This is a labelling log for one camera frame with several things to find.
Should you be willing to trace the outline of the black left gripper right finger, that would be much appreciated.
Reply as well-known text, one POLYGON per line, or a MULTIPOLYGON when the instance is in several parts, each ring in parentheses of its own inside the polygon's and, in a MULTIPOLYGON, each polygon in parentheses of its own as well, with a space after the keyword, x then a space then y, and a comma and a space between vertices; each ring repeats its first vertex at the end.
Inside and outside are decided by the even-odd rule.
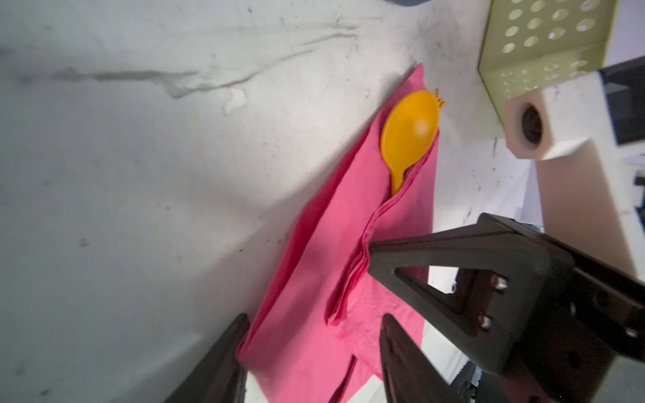
POLYGON ((460 402, 424 353, 391 314, 383 316, 379 338, 386 399, 393 403, 460 402))

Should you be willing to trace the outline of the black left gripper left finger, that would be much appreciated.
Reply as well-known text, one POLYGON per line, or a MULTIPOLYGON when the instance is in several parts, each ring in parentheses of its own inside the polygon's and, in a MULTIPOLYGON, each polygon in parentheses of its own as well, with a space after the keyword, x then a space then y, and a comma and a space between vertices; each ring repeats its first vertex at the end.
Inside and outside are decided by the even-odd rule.
POLYGON ((189 376, 166 398, 165 403, 240 403, 245 401, 247 370, 235 354, 250 329, 248 315, 241 313, 189 376))

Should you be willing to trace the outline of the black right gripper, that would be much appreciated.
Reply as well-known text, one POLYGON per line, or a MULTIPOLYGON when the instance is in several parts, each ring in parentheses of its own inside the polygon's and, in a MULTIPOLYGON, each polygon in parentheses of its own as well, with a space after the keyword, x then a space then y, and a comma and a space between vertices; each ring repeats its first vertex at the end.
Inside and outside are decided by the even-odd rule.
POLYGON ((373 243, 370 275, 511 402, 644 399, 644 288, 511 218, 373 243))

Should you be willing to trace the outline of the pink paper napkin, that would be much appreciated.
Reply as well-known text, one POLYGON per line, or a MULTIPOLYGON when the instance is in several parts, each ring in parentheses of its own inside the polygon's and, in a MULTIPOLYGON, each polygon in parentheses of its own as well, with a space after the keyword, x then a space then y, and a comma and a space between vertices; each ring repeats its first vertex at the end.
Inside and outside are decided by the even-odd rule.
POLYGON ((381 131, 395 105, 424 89, 417 67, 376 114, 304 208, 236 357, 270 402, 346 402, 381 377, 381 321, 393 315, 414 342, 424 319, 372 278, 369 246, 428 235, 438 148, 391 193, 381 131))

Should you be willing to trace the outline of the yellow plastic spoon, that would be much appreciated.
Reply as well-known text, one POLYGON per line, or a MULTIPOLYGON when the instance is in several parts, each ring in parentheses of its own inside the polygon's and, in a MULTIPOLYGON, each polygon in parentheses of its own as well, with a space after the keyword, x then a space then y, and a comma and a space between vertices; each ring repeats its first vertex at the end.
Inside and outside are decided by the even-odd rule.
POLYGON ((430 150, 441 110, 434 92, 412 92, 391 110, 381 132, 381 157, 390 171, 391 196, 401 190, 406 171, 430 150))

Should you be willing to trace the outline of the orange plastic fork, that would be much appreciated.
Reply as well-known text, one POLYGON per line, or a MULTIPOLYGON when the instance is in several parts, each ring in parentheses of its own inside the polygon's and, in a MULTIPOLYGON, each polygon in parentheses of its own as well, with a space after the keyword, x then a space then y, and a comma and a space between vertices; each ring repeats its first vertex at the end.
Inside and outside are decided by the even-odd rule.
POLYGON ((439 109, 439 110, 442 110, 442 109, 443 109, 443 107, 445 106, 445 100, 443 100, 443 99, 440 97, 440 90, 439 90, 438 88, 436 88, 436 89, 435 89, 434 96, 435 96, 435 98, 436 98, 436 102, 437 102, 437 105, 438 105, 438 109, 439 109))

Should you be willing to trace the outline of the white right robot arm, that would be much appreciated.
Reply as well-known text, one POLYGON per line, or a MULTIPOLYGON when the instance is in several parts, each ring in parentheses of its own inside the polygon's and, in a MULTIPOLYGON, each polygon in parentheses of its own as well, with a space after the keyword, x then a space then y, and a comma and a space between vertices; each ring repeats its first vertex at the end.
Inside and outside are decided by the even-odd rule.
POLYGON ((544 231, 484 213, 371 247, 370 275, 468 357, 447 382, 392 316, 389 402, 644 399, 644 60, 505 106, 507 148, 535 164, 544 231))

